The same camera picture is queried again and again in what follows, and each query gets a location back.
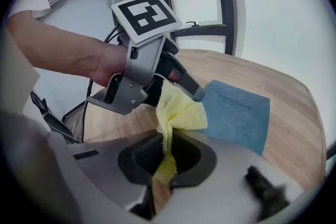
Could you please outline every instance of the human arm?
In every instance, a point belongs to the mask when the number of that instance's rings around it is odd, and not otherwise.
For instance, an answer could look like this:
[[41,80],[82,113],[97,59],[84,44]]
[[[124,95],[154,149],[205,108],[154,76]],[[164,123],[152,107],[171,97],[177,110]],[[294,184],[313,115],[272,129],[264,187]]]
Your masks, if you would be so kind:
[[34,67],[87,77],[102,86],[125,69],[126,47],[43,24],[28,10],[10,17],[7,27]]

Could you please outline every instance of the yellow towel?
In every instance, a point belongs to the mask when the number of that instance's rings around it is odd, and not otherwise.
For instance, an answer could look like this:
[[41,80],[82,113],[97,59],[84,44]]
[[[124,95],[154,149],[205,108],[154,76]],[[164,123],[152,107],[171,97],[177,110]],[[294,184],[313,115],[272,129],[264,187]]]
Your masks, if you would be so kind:
[[207,119],[202,103],[193,101],[180,88],[164,80],[159,103],[156,107],[158,127],[163,134],[164,160],[153,178],[167,184],[176,174],[176,163],[172,152],[173,128],[198,130],[207,128]]

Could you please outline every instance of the human hand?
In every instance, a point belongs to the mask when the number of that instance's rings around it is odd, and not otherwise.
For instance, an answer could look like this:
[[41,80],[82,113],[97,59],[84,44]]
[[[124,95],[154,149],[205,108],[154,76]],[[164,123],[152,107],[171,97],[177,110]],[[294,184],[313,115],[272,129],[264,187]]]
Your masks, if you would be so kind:
[[[106,87],[113,74],[124,72],[127,50],[128,49],[124,46],[106,44],[101,51],[97,66],[92,70],[90,78],[95,83]],[[173,70],[168,76],[168,79],[176,82],[180,79],[180,75],[176,70]]]

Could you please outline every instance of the forearm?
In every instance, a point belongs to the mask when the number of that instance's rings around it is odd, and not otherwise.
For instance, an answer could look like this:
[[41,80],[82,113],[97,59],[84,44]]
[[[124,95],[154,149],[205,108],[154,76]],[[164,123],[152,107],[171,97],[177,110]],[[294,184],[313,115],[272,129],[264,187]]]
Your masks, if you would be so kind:
[[92,78],[109,55],[111,71],[120,72],[124,68],[120,58],[125,51],[120,46],[45,25],[33,19],[30,12],[12,16],[7,27],[34,67]]

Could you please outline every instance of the blue notebook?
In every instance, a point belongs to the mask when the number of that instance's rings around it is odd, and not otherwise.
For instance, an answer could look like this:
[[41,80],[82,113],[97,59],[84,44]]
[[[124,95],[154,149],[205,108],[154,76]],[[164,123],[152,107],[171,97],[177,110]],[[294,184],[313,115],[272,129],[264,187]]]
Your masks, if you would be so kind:
[[208,128],[199,132],[262,155],[268,132],[270,100],[213,80],[202,99]]

